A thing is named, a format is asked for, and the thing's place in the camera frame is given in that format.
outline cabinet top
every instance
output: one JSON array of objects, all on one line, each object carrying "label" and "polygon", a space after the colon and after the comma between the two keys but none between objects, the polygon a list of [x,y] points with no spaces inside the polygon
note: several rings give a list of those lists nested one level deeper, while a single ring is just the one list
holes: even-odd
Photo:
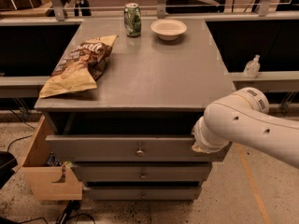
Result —
[{"label": "cabinet top", "polygon": [[163,41],[142,18],[141,36],[126,35],[123,18],[90,18],[79,26],[64,56],[86,39],[118,35],[97,89],[38,99],[40,111],[112,109],[202,110],[235,87],[206,22],[179,18],[187,32]]}]

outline can lid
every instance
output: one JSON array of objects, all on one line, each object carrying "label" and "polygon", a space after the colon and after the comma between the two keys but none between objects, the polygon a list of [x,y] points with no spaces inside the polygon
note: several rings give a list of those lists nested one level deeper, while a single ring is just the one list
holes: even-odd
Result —
[{"label": "can lid", "polygon": [[136,8],[136,7],[139,7],[139,4],[137,4],[137,3],[129,3],[129,4],[126,4],[125,7],[127,7],[127,8]]}]

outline wooden drawer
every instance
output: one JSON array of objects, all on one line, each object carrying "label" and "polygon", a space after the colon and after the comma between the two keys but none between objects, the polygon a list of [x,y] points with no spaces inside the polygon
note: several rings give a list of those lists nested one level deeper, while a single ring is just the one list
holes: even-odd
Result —
[{"label": "wooden drawer", "polygon": [[53,133],[49,124],[41,117],[24,156],[19,159],[28,185],[38,200],[81,200],[82,182],[79,182],[71,168],[46,166],[50,148],[45,142]]},{"label": "wooden drawer", "polygon": [[91,162],[73,163],[83,182],[203,181],[211,170],[208,162]]},{"label": "wooden drawer", "polygon": [[60,161],[211,161],[192,150],[189,136],[49,135]]},{"label": "wooden drawer", "polygon": [[201,187],[84,187],[84,192],[94,200],[182,200],[198,198]]}]

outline desk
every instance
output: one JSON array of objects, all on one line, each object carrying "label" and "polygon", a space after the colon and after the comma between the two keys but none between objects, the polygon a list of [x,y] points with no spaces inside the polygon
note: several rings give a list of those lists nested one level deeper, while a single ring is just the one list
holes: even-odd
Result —
[{"label": "desk", "polygon": [[50,148],[72,161],[94,199],[193,200],[225,156],[192,151],[191,130],[234,84],[205,21],[178,19],[188,30],[172,42],[151,31],[152,17],[135,38],[123,18],[85,19],[64,55],[88,38],[119,35],[98,88],[36,103],[55,132]]}]

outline pump bottle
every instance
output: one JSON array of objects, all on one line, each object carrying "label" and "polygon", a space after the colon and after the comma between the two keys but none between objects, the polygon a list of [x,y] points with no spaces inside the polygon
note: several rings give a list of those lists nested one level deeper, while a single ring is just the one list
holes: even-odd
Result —
[{"label": "pump bottle", "polygon": [[260,55],[255,55],[254,59],[252,61],[249,61],[246,64],[245,69],[243,71],[244,77],[256,78],[258,76],[258,72],[261,67],[259,60],[260,60]]}]

